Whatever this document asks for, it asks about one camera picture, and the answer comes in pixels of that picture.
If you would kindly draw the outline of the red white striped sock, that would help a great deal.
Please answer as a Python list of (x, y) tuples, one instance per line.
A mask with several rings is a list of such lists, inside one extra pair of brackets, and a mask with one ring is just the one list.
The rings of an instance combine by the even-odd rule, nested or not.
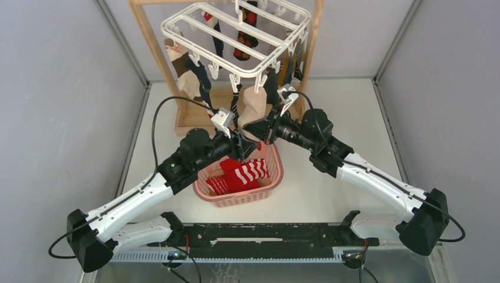
[(267, 162), (265, 159), (236, 162), (236, 167), (229, 171), (229, 175), (243, 185), (248, 185), (258, 179), (269, 177)]

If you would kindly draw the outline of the beige pink sock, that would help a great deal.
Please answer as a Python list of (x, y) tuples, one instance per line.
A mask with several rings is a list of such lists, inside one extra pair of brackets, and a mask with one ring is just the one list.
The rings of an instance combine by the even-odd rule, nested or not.
[(238, 130), (250, 139), (258, 142), (259, 139), (250, 132), (243, 129), (244, 125), (255, 122), (265, 117), (267, 108), (267, 93), (263, 87), (259, 87), (257, 92), (254, 88), (247, 88), (243, 93), (245, 108), (238, 118)]

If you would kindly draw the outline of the plain red sock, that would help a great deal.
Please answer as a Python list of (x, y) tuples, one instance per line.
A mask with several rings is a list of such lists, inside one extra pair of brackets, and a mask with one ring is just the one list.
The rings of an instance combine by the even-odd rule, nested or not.
[(226, 159), (220, 163), (224, 172), (222, 175), (225, 182), (226, 193), (238, 193), (260, 187), (258, 179), (263, 177), (260, 171), (261, 164), (257, 160), (240, 162), (233, 159)]

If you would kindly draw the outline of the red snowflake sock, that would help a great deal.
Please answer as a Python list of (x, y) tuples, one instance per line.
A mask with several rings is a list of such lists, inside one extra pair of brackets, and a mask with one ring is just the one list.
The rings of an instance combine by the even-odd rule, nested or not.
[(207, 186), (215, 195), (225, 195), (229, 193), (230, 182), (225, 176), (215, 176), (206, 181)]

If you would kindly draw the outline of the pink plastic basket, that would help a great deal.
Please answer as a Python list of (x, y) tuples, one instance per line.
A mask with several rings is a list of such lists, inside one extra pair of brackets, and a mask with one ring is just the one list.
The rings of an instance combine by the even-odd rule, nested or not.
[(224, 172), (221, 169), (220, 163), (230, 157), (225, 156), (220, 161), (212, 163), (207, 168), (198, 173), (198, 180), (193, 184), (193, 190), (199, 198), (204, 201), (211, 202), (215, 206), (221, 208), (226, 206), (239, 205), (267, 198), (271, 190), (277, 187), (283, 177), (283, 167), (276, 145), (267, 145), (261, 143), (246, 160), (247, 162), (253, 159), (265, 159), (267, 162), (269, 177), (258, 179), (260, 187), (257, 189), (247, 190), (238, 193), (227, 193), (225, 195), (215, 195), (207, 186), (206, 181), (215, 176), (222, 176)]

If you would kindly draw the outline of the wooden hanger stand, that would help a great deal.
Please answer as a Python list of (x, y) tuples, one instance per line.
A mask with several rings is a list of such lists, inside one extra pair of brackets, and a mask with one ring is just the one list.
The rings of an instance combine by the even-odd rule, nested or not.
[[(193, 2), (187, 2), (187, 6), (194, 2), (202, 2), (202, 1), (193, 1)], [(233, 12), (233, 5), (231, 3), (232, 1), (215, 1), (210, 4), (214, 4), (217, 7), (220, 7), (222, 9), (226, 9), (229, 12)], [(251, 5), (257, 5), (258, 1), (248, 1)], [(170, 90), (170, 93), (172, 96), (175, 96), (177, 98), (176, 104), (177, 104), (177, 111), (176, 111), (176, 120), (175, 120), (175, 132), (178, 135), (185, 134), (189, 130), (194, 129), (196, 127), (202, 128), (207, 130), (209, 133), (213, 133), (213, 126), (212, 123), (210, 122), (209, 116), (208, 116), (208, 111), (201, 109), (201, 110), (196, 110), (194, 106), (191, 105), (190, 101), (192, 100), (189, 98), (183, 91), (179, 90), (178, 83), (177, 83), (177, 74), (175, 69), (172, 66), (172, 63), (169, 60), (169, 56), (167, 54), (167, 50), (165, 47), (165, 37), (161, 30), (160, 30), (160, 25), (161, 23), (165, 20), (163, 20), (160, 24), (157, 26), (153, 27), (147, 17), (146, 11), (145, 11), (145, 6), (149, 4), (148, 1), (130, 1), (129, 5), (130, 8), (137, 20), (137, 23), (142, 31), (142, 34), (152, 52), (152, 55), (157, 62), (157, 65), (162, 72), (167, 86)], [(173, 14), (179, 12), (180, 10), (184, 8), (179, 8), (179, 3), (178, 1), (154, 1), (154, 5), (159, 8), (170, 8), (170, 14), (168, 17), (172, 16)], [(304, 2), (300, 2), (296, 4), (302, 8), (305, 8)], [(301, 81), (298, 80), (297, 88), (301, 91), (304, 91), (307, 87), (308, 83), (308, 76), (310, 74), (310, 64), (311, 60), (313, 58), (313, 53), (314, 53), (314, 48), (315, 48), (315, 43), (317, 40), (317, 35), (318, 35), (318, 27), (320, 25), (321, 21), (321, 14), (324, 8), (324, 2), (323, 1), (316, 1), (314, 5), (314, 10), (309, 11), (312, 15), (312, 19), (310, 21), (310, 25), (308, 27), (308, 35), (303, 41), (304, 43), (304, 52), (302, 55), (302, 64), (301, 68), (303, 71), (303, 79)], [(278, 37), (284, 37), (285, 36), (285, 31), (284, 29), (278, 27), (272, 22), (269, 22), (267, 20), (257, 19), (257, 26), (260, 28), (263, 28), (264, 31), (268, 33), (272, 33), (275, 36)], [(230, 48), (228, 50), (224, 49), (223, 43), (216, 38), (213, 39), (208, 39), (205, 41), (209, 47), (213, 47), (216, 49), (217, 53), (220, 56), (223, 55), (228, 55), (231, 59), (235, 59), (238, 63), (241, 63), (242, 65), (249, 65), (250, 61), (240, 61), (236, 59), (233, 55), (234, 49), (235, 48)], [(278, 88), (282, 87), (283, 85), (281, 84), (281, 71), (283, 68), (283, 63), (285, 61), (285, 52), (280, 56), (280, 68), (279, 71), (276, 71), (278, 75)], [(212, 102), (213, 106), (223, 106), (226, 108), (230, 108), (231, 106), (231, 100), (232, 100), (232, 95), (233, 92), (236, 92), (236, 88), (232, 87), (231, 82), (229, 81), (228, 75), (224, 73), (219, 74), (219, 78), (217, 80), (211, 80), (210, 82), (212, 84), (212, 88), (210, 91), (210, 99)], [(254, 81), (253, 80), (241, 80), (240, 84), (242, 84), (241, 92), (239, 95), (239, 101), (238, 101), (238, 108), (239, 108), (239, 114), (241, 114), (245, 108), (245, 104), (243, 102), (243, 93), (247, 88), (253, 87), (254, 88)]]

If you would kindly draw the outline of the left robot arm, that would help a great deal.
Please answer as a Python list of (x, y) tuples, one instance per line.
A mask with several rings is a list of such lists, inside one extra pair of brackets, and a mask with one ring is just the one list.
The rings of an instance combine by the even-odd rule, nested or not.
[(48, 248), (55, 259), (64, 256), (53, 252), (62, 240), (69, 244), (72, 255), (84, 272), (93, 272), (107, 264), (113, 256), (125, 249), (151, 242), (167, 242), (176, 246), (185, 236), (182, 224), (172, 213), (141, 223), (130, 223), (155, 204), (167, 200), (193, 184), (198, 173), (224, 157), (244, 160), (259, 144), (249, 140), (239, 130), (231, 130), (230, 111), (212, 109), (213, 137), (201, 128), (188, 131), (179, 147), (162, 163), (159, 162), (155, 129), (152, 123), (151, 142), (154, 158), (153, 173), (136, 187), (99, 208), (84, 213), (76, 209), (67, 216), (67, 231)]

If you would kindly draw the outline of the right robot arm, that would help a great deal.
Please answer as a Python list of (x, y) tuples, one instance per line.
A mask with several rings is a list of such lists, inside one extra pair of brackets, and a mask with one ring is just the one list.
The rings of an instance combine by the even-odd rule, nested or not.
[(442, 234), (451, 222), (461, 235), (447, 242), (464, 240), (465, 230), (450, 216), (442, 191), (413, 187), (370, 164), (332, 135), (333, 123), (323, 110), (311, 106), (298, 121), (288, 114), (287, 105), (273, 106), (263, 118), (241, 122), (240, 126), (268, 144), (283, 139), (309, 150), (309, 160), (317, 170), (358, 186), (393, 209), (394, 215), (353, 211), (346, 219), (348, 225), (340, 231), (347, 245), (357, 245), (367, 238), (398, 238), (414, 253), (429, 256), (438, 242), (445, 241)]

